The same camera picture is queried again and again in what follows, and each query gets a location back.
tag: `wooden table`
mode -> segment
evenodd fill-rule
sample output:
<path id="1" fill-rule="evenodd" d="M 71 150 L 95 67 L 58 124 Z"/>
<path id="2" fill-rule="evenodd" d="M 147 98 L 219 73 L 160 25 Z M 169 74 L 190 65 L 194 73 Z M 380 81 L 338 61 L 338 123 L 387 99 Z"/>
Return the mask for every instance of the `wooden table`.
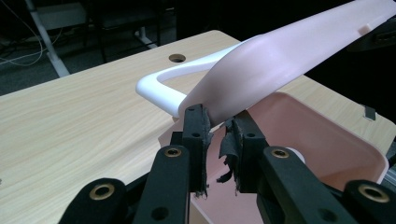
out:
<path id="1" fill-rule="evenodd" d="M 238 41 L 218 31 L 0 97 L 0 223 L 57 223 L 86 184 L 112 177 L 125 184 L 149 171 L 157 138 L 171 117 L 134 91 L 141 77 L 225 49 Z M 205 73 L 166 84 L 188 92 Z M 308 77 L 280 91 L 316 109 L 385 154 L 396 126 Z"/>

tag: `white handle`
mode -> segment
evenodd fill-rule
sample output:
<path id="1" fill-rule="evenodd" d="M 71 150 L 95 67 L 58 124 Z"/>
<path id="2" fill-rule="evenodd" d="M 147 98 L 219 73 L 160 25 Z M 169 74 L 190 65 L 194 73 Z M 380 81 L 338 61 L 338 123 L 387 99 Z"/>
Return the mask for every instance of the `white handle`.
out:
<path id="1" fill-rule="evenodd" d="M 393 0 L 355 0 L 143 77 L 136 92 L 176 118 L 183 117 L 188 106 L 204 104 L 216 125 L 303 75 L 395 14 Z M 161 83 L 206 69 L 210 71 L 188 96 Z"/>
<path id="2" fill-rule="evenodd" d="M 203 58 L 147 75 L 137 82 L 135 90 L 139 95 L 143 96 L 163 111 L 178 118 L 178 107 L 186 95 L 163 85 L 163 82 L 169 78 L 209 70 L 218 60 L 240 44 L 242 43 L 233 45 Z"/>

